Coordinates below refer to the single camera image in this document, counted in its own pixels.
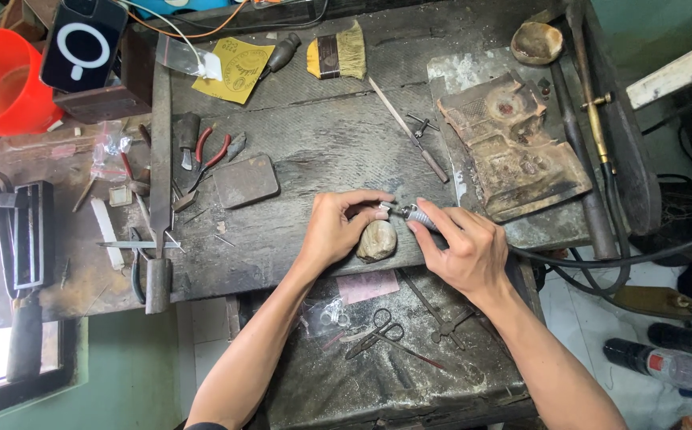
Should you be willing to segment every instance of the red bottle label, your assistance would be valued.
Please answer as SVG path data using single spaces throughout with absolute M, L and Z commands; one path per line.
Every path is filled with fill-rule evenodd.
M 662 356 L 660 356 L 660 355 L 651 354 L 649 356 L 649 368 L 656 370 L 657 372 L 661 372 L 662 371 L 662 363 L 664 362 L 664 360 L 665 359 L 662 358 Z

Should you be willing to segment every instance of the green wall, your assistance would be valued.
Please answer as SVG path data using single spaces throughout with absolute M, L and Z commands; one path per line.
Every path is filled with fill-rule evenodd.
M 592 0 L 611 55 L 627 79 L 692 50 L 692 0 Z
M 0 430 L 172 430 L 181 422 L 176 307 L 89 317 L 88 367 L 85 352 L 84 383 L 1 413 Z

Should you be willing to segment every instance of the orange cable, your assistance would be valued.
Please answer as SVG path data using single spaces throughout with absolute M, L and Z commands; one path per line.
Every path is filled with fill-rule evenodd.
M 190 38 L 190 39 L 193 39 L 193 38 L 196 38 L 196 37 L 210 36 L 211 34 L 216 33 L 217 31 L 219 31 L 219 30 L 221 30 L 222 28 L 224 28 L 224 26 L 225 26 L 229 21 L 231 21 L 232 18 L 234 18 L 235 15 L 237 15 L 237 13 L 240 11 L 240 9 L 242 9 L 243 6 L 245 6 L 245 4 L 248 3 L 249 1 L 250 1 L 250 0 L 243 0 L 243 2 L 242 2 L 239 6 L 237 6 L 237 9 L 235 9 L 235 12 L 233 12 L 232 15 L 229 15 L 229 17 L 227 18 L 227 20 L 224 21 L 224 24 L 219 25 L 217 28 L 215 28 L 215 29 L 209 31 L 208 33 L 185 35 L 185 37 L 188 37 L 188 38 Z M 169 33 L 168 31 L 164 31 L 164 30 L 161 30 L 161 29 L 159 29 L 159 28 L 155 28 L 155 27 L 153 27 L 152 25 L 147 24 L 146 22 L 142 21 L 137 15 L 134 15 L 134 14 L 131 13 L 131 11 L 129 11 L 129 10 L 126 10 L 126 13 L 128 14 L 128 16 L 130 16 L 131 18 L 133 18 L 133 19 L 134 19 L 136 22 L 138 22 L 139 24 L 142 24 L 144 27 L 150 28 L 150 30 L 157 31 L 158 33 L 163 33 L 163 34 L 165 34 L 165 35 L 167 35 L 167 36 L 171 36 L 171 37 L 181 37 L 181 36 L 182 36 L 181 34 Z

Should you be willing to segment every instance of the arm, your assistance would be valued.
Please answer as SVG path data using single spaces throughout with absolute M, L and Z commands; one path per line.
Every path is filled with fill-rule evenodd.
M 349 254 L 369 223 L 388 219 L 385 211 L 375 207 L 379 200 L 393 201 L 393 196 L 371 190 L 316 195 L 301 252 L 205 377 L 186 427 L 215 422 L 238 430 L 250 420 L 272 379 L 295 312 L 314 280 Z
M 587 369 L 542 325 L 505 275 L 505 230 L 459 207 L 418 199 L 449 243 L 438 249 L 420 223 L 415 233 L 426 266 L 492 320 L 516 361 L 540 417 L 553 430 L 627 428 L 622 415 Z

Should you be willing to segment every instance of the orange bucket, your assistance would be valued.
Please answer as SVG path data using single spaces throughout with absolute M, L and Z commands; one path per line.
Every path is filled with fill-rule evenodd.
M 43 133 L 64 112 L 38 78 L 41 54 L 16 32 L 0 28 L 0 136 Z

